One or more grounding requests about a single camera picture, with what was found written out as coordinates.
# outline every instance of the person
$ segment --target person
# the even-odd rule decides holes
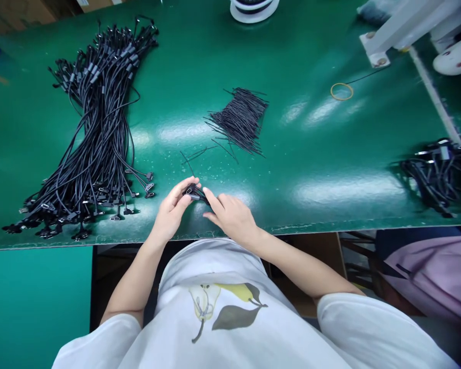
[[[259,228],[239,199],[203,188],[203,216],[230,239],[196,241],[167,264],[153,320],[143,311],[162,251],[192,202],[190,177],[160,205],[154,226],[118,283],[100,326],[63,346],[63,368],[452,368],[457,365],[408,316],[366,297],[333,269]],[[321,331],[267,277],[282,270],[318,308]]]

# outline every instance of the leaf graphic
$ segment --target leaf graphic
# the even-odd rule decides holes
[[[251,283],[245,283],[246,287],[251,291],[253,298],[261,304],[260,290],[253,286]]]
[[[260,309],[261,306],[254,310],[246,310],[234,305],[224,306],[212,326],[212,331],[218,329],[233,330],[250,326],[255,321]]]

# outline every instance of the pink bag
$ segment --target pink bag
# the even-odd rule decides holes
[[[411,243],[385,262],[406,279],[383,277],[421,312],[461,325],[461,236]]]

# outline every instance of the bundle of black cables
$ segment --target bundle of black cables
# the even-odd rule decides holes
[[[400,162],[400,167],[417,184],[423,203],[445,218],[454,218],[449,211],[461,194],[461,145],[442,138],[415,153],[416,158]]]
[[[137,34],[140,19],[146,19],[149,25],[141,27]],[[85,52],[78,51],[75,62],[60,59],[56,61],[56,71],[49,68],[57,80],[53,86],[68,94],[81,119],[56,171],[45,179],[40,191],[25,200],[21,209],[25,218],[3,227],[6,232],[19,233],[44,223],[36,235],[48,239],[61,233],[66,224],[80,224],[72,239],[81,240],[90,234],[83,224],[104,214],[101,209],[117,208],[111,220],[122,219],[121,206],[124,215],[134,213],[127,202],[139,193],[132,189],[128,176],[140,183],[146,198],[154,195],[150,192],[154,186],[150,183],[152,172],[145,174],[133,168],[135,150],[126,109],[140,99],[132,87],[133,79],[141,58],[158,45],[158,30],[154,21],[144,16],[137,16],[135,22],[133,32],[114,25],[103,33],[99,22],[93,46],[87,46]],[[138,98],[128,102],[130,89]],[[75,148],[81,131],[84,138]]]
[[[211,112],[210,118],[206,119],[212,123],[206,123],[215,132],[224,135],[229,143],[233,142],[250,154],[263,156],[257,139],[261,132],[260,119],[268,102],[255,95],[262,93],[253,92],[242,88],[233,89],[229,92],[234,96],[232,101],[221,112]]]

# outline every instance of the pear graphic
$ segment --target pear graphic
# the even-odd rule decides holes
[[[195,315],[201,321],[200,331],[197,336],[191,340],[196,343],[203,332],[203,326],[207,320],[210,320],[214,314],[215,304],[220,295],[220,287],[214,284],[201,284],[190,287],[191,298],[195,308]]]

